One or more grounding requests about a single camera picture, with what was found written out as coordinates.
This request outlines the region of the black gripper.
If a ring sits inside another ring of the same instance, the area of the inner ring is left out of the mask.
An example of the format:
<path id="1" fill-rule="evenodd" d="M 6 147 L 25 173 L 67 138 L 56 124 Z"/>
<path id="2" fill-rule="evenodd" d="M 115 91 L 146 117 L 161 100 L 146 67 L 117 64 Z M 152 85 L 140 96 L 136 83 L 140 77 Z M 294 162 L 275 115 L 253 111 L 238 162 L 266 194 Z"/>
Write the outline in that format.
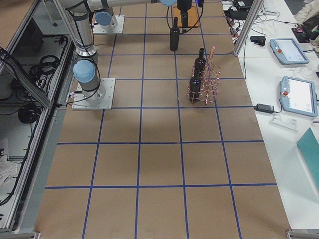
<path id="1" fill-rule="evenodd" d="M 181 11 L 182 28 L 188 27 L 188 10 L 192 7 L 192 0 L 177 0 L 177 8 Z"/>

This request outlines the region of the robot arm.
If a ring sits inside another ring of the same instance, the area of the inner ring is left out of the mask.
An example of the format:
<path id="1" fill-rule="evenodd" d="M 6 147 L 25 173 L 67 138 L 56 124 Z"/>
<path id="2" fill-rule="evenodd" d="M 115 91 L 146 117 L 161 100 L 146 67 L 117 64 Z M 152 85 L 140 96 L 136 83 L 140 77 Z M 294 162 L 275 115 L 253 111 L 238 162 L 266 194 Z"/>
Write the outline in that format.
<path id="1" fill-rule="evenodd" d="M 75 34 L 75 44 L 77 55 L 82 58 L 90 58 L 97 54 L 91 34 L 90 14 L 101 13 L 101 25 L 109 25 L 112 21 L 112 15 L 108 10 L 116 6 L 138 5 L 147 3 L 158 3 L 170 7 L 177 4 L 180 11 L 182 33 L 187 33 L 192 29 L 188 25 L 188 11 L 192 7 L 190 0 L 61 0 L 60 4 L 64 12 L 69 16 L 65 22 L 70 24 L 70 32 Z"/>

